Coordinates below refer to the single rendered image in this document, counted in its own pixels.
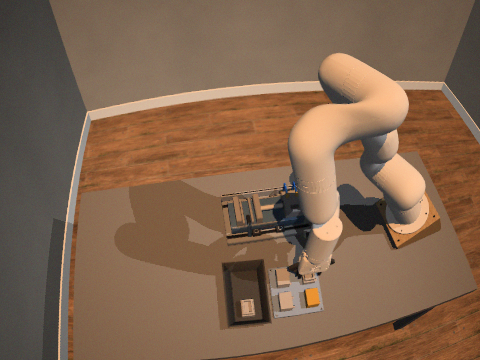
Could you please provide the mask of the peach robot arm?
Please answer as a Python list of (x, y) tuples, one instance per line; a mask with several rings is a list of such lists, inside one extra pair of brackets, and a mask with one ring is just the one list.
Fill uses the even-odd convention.
[(416, 232), (429, 214), (423, 177), (397, 154), (397, 128), (409, 108), (402, 87), (343, 53), (322, 61), (318, 79), (333, 104), (308, 110), (288, 137), (301, 209), (312, 223), (311, 229), (303, 230), (307, 240), (304, 256), (314, 264), (329, 259), (342, 233), (334, 153), (346, 143), (361, 140), (361, 170), (383, 193), (388, 204), (386, 220), (395, 232)]

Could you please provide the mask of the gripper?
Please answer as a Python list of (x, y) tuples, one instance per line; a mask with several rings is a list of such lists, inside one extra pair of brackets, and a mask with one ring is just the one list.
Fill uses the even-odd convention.
[(331, 254), (330, 258), (326, 262), (315, 265), (314, 263), (308, 261), (306, 256), (303, 256), (304, 252), (305, 249), (300, 254), (297, 263), (289, 266), (289, 270), (295, 272), (299, 279), (302, 277), (302, 275), (311, 273), (317, 273), (318, 276), (320, 276), (323, 271), (326, 271), (330, 265), (335, 263), (335, 260), (331, 258)]

